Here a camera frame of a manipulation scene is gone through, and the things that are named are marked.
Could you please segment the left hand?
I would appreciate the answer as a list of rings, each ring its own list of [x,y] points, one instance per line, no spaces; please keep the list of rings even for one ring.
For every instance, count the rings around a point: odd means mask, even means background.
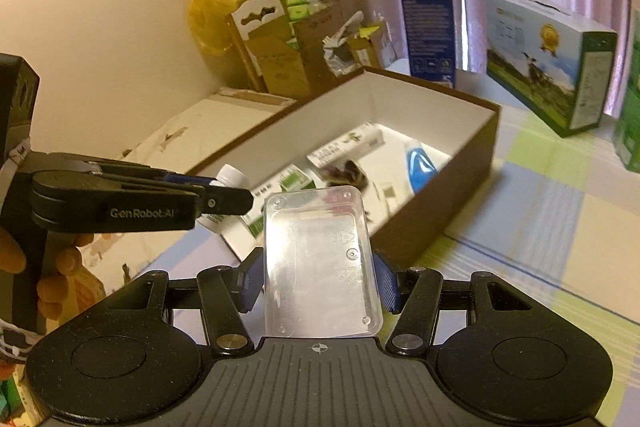
[[[94,241],[93,234],[78,234],[70,246],[58,247],[55,254],[55,273],[41,277],[37,285],[38,309],[49,320],[56,321],[68,296],[68,278],[75,275],[81,265],[79,248]],[[26,268],[26,256],[17,241],[5,230],[1,230],[1,270],[6,273],[21,273]]]

